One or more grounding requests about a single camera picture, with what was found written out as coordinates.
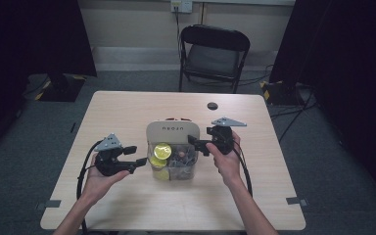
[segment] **handheld controller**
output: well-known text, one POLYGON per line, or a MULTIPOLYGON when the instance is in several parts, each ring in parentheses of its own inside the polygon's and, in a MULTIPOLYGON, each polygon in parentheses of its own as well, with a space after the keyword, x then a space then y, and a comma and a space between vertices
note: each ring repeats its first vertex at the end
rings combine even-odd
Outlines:
POLYGON ((137 167, 145 165, 148 159, 143 158, 136 160, 136 162, 121 162, 118 160, 118 156, 134 154, 136 149, 136 146, 123 148, 118 138, 112 133, 94 149, 99 152, 96 156, 95 166, 105 176, 114 175, 122 170, 133 173, 137 167))
POLYGON ((194 145, 195 150, 202 152, 204 156, 210 155, 207 143, 213 143, 223 155, 229 154, 234 148, 233 132, 230 126, 246 126, 246 124, 227 117, 217 119, 212 124, 214 124, 213 127, 207 127, 207 134, 212 136, 211 140, 198 140, 188 135, 188 143, 194 145))

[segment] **human hand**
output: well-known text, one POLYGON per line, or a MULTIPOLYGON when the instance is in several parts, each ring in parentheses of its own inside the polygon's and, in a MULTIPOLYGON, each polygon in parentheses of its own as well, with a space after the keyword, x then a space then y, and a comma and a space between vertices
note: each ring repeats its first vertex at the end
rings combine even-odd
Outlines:
MULTIPOLYGON (((240 137, 233 131, 234 149, 240 153, 240 137)), ((232 184, 241 181, 240 160, 234 151, 223 155, 213 143, 207 143, 207 148, 213 155, 214 164, 222 175, 224 184, 231 187, 232 184)))
MULTIPOLYGON (((94 165, 96 156, 97 154, 93 155, 91 165, 94 165)), ((80 199, 88 200, 91 205, 96 204, 107 194, 112 185, 123 180, 129 174, 129 171, 123 170, 108 177, 103 175, 95 166, 89 168, 87 172, 87 181, 84 185, 80 199)))

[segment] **wall baseboard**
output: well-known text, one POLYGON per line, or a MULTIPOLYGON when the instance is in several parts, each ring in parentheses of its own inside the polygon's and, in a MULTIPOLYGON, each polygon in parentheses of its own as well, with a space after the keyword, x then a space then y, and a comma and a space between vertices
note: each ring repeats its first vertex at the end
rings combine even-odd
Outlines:
MULTIPOLYGON (((179 70, 178 51, 173 48, 93 47, 92 52, 97 71, 179 70)), ((251 51, 244 71, 264 71, 276 55, 277 51, 251 51)))

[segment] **black chair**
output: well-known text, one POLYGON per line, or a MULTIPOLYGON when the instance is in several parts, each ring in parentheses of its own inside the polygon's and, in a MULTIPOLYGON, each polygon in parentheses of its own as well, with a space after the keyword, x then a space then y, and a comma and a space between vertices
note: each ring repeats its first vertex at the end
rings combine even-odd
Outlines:
POLYGON ((233 93, 237 92, 240 75, 250 49, 249 38, 237 30, 194 24, 182 29, 181 68, 179 91, 185 74, 231 82, 233 93))

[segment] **gray carpet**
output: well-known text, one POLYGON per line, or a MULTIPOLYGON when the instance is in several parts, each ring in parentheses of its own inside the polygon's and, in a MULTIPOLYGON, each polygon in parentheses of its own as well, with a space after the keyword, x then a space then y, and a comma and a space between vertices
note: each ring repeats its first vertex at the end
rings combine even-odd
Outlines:
MULTIPOLYGON (((252 81, 248 79, 261 76, 263 71, 245 71, 238 93, 261 94, 258 83, 248 84, 252 81)), ((45 75, 29 79, 27 89, 33 89, 45 75)), ((0 140, 0 234, 51 234, 40 228, 43 211, 36 207, 50 198, 94 92, 176 92, 177 88, 176 70, 100 71, 97 78, 87 79, 74 103, 34 101, 39 90, 26 95, 22 115, 0 140)), ((183 90, 230 92, 226 85, 187 81, 183 90)), ((302 94, 306 99, 309 90, 302 88, 302 94)), ((298 110, 268 109, 272 115, 298 110)), ((279 137, 294 116, 273 118, 279 137)), ((317 106, 296 119, 280 145, 297 194, 308 202, 303 207, 306 229, 281 234, 376 234, 376 185, 340 145, 333 123, 317 106)))

